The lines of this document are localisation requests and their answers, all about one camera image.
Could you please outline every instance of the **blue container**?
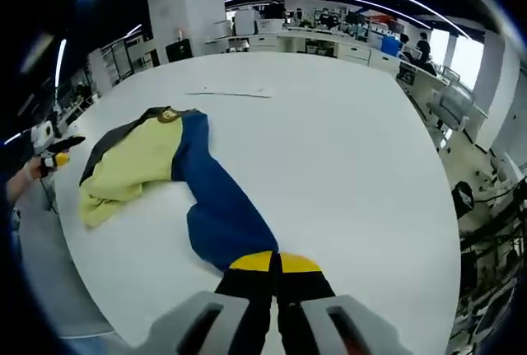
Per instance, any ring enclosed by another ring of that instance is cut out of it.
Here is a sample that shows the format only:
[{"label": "blue container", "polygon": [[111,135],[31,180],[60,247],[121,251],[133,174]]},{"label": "blue container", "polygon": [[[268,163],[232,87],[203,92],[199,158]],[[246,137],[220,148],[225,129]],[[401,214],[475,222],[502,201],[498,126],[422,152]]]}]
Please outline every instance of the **blue container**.
[{"label": "blue container", "polygon": [[390,56],[397,57],[397,53],[399,52],[399,40],[395,39],[393,36],[385,36],[382,40],[380,51],[389,54]]}]

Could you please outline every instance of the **gray chair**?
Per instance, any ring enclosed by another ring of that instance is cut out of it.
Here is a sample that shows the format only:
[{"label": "gray chair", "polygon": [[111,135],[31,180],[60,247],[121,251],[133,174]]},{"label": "gray chair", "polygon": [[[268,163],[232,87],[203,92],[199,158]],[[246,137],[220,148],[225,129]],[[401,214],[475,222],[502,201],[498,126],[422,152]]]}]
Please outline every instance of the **gray chair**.
[{"label": "gray chair", "polygon": [[469,91],[461,88],[457,82],[450,82],[443,90],[432,94],[431,100],[427,103],[427,108],[433,115],[429,126],[439,137],[439,147],[443,148],[448,143],[449,137],[443,134],[443,126],[453,130],[462,131],[469,120],[469,112],[473,106],[473,95]]}]

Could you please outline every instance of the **white pillar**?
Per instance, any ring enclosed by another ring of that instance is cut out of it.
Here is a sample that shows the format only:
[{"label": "white pillar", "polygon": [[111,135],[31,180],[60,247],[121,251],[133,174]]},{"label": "white pillar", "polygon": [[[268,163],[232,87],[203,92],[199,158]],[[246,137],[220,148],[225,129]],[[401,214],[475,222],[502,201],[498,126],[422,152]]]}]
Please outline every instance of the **white pillar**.
[{"label": "white pillar", "polygon": [[[476,105],[485,113],[494,99],[497,84],[500,80],[501,67],[503,64],[503,54],[505,52],[505,41],[501,36],[491,31],[485,33],[485,45],[483,46],[483,56],[479,67],[478,78],[473,89],[474,101]],[[476,110],[470,115],[465,131],[470,138],[475,141],[478,131],[483,123],[483,116]]]},{"label": "white pillar", "polygon": [[458,37],[450,34],[448,44],[446,45],[445,60],[443,61],[445,67],[450,67],[450,65],[452,65],[452,58],[454,57],[455,44],[457,41]]},{"label": "white pillar", "polygon": [[488,118],[483,121],[476,137],[476,145],[484,151],[488,151],[491,148],[503,122],[505,122],[512,100],[514,100],[519,75],[520,58],[512,43],[506,41],[500,79],[492,103],[488,108]]},{"label": "white pillar", "polygon": [[193,56],[213,53],[206,45],[212,35],[213,24],[223,21],[224,0],[148,0],[152,34],[161,64],[168,63],[166,46],[183,38],[190,39]]},{"label": "white pillar", "polygon": [[93,82],[95,82],[96,90],[103,96],[113,86],[100,49],[96,49],[88,54],[88,67],[90,68]]}]

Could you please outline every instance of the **white table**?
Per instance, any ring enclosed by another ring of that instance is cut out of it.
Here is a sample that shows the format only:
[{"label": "white table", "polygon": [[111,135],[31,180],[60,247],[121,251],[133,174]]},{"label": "white table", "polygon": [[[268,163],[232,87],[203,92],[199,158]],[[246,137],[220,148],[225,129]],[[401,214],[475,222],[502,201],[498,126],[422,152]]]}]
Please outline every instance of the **white table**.
[{"label": "white table", "polygon": [[[185,95],[205,87],[264,88],[273,97]],[[86,141],[56,174],[58,210],[79,274],[118,334],[139,345],[156,318],[220,280],[190,248],[185,214],[194,200],[186,184],[150,188],[94,231],[79,219],[78,181],[95,142],[163,105],[208,114],[212,154],[281,250],[318,262],[337,294],[387,320],[408,350],[443,353],[460,255],[440,158],[388,74],[305,54],[163,65],[117,85],[77,120]],[[276,311],[272,318],[264,353],[281,353]]]}]

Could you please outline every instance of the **cable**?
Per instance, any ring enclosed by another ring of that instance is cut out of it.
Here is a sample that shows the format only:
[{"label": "cable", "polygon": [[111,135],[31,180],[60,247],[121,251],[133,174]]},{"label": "cable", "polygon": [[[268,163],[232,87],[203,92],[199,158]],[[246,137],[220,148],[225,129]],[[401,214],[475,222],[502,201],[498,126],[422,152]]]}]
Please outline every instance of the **cable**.
[{"label": "cable", "polygon": [[55,207],[53,206],[53,201],[51,200],[51,197],[49,197],[48,190],[46,189],[46,186],[44,185],[44,182],[42,181],[42,178],[39,178],[39,181],[40,181],[40,184],[42,185],[42,189],[44,189],[44,192],[46,193],[46,198],[48,199],[49,206],[51,207],[51,209],[53,209],[53,212],[56,213],[57,216],[58,216],[58,212],[55,209]]},{"label": "cable", "polygon": [[509,190],[507,190],[506,192],[504,192],[502,194],[498,194],[497,196],[491,197],[491,198],[486,199],[486,200],[474,200],[474,202],[475,203],[487,203],[487,202],[492,201],[494,199],[499,199],[501,196],[505,196],[506,194],[509,194],[512,190],[516,189],[524,180],[525,180],[525,178],[522,179],[520,182],[518,182],[516,185],[514,185],[512,188],[510,188]]}]

